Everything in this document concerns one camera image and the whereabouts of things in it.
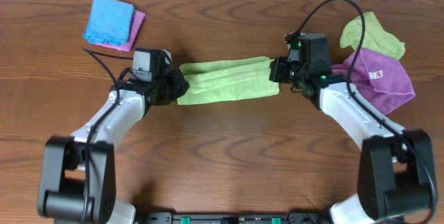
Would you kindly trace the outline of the light green cloth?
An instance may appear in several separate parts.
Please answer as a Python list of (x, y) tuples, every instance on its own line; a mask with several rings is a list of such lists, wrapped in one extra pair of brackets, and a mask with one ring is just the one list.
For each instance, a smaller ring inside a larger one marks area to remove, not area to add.
[(187, 63), (180, 70), (189, 89), (179, 105), (200, 105), (275, 96), (280, 89), (269, 80), (271, 59), (266, 56), (241, 60)]

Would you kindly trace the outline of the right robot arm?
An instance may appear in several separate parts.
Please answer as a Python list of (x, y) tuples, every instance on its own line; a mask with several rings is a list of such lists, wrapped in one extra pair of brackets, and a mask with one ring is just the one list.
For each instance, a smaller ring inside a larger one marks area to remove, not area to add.
[(328, 61), (287, 57), (271, 62), (270, 79), (302, 92), (332, 117), (361, 151), (357, 192), (329, 209), (331, 223), (396, 223), (401, 216), (437, 207), (432, 141), (423, 130), (406, 130), (384, 117)]

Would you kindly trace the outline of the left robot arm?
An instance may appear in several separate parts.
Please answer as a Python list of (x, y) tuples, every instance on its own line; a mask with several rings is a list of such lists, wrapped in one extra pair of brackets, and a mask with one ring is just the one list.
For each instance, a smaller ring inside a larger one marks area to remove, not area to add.
[(154, 105), (168, 105), (189, 87), (182, 72), (146, 82), (120, 80), (105, 105), (68, 137), (44, 147), (37, 212), (57, 223), (134, 223), (136, 209), (116, 199), (114, 151)]

